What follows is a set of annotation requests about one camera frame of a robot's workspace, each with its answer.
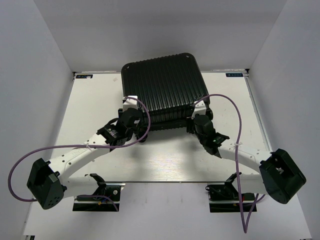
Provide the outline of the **black suitcase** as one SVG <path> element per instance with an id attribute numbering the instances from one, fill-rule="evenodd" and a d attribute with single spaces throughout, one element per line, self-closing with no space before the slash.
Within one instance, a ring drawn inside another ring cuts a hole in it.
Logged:
<path id="1" fill-rule="evenodd" d="M 194 102 L 209 94 L 195 57 L 179 53 L 125 64 L 121 69 L 125 97 L 137 96 L 148 112 L 136 138 L 146 131 L 186 128 L 192 133 Z"/>

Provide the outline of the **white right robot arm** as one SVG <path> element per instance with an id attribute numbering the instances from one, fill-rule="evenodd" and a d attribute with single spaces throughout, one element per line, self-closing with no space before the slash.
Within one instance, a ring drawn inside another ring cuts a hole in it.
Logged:
<path id="1" fill-rule="evenodd" d="M 210 155 L 238 162 L 256 172 L 234 173 L 224 182 L 224 192 L 233 200 L 247 193 L 262 194 L 287 204 L 307 182 L 287 151 L 279 148 L 269 152 L 236 144 L 228 136 L 217 132 L 207 115 L 189 118 L 187 132 L 196 135 Z"/>

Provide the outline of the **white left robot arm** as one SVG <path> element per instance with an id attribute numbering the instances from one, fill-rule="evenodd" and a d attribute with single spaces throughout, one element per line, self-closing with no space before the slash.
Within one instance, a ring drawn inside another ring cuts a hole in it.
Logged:
<path id="1" fill-rule="evenodd" d="M 101 176 L 96 173 L 83 177 L 72 175 L 95 159 L 123 148 L 133 135 L 140 133 L 143 123 L 142 110 L 130 107 L 116 123 L 107 123 L 84 144 L 48 161 L 36 160 L 27 180 L 28 189 L 44 210 L 68 197 L 107 200 L 107 185 Z"/>

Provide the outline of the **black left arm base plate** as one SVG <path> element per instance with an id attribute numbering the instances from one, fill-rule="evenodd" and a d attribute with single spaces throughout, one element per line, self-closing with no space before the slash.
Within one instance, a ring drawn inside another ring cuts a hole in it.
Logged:
<path id="1" fill-rule="evenodd" d="M 77 195 L 73 212 L 118 212 L 125 183 L 100 184 L 93 194 Z"/>

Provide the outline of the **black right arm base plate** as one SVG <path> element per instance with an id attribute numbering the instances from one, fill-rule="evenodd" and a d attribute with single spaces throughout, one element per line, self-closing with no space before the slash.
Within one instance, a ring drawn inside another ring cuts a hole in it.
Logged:
<path id="1" fill-rule="evenodd" d="M 211 213 L 239 213 L 240 200 L 233 186 L 226 184 L 208 184 L 209 211 Z"/>

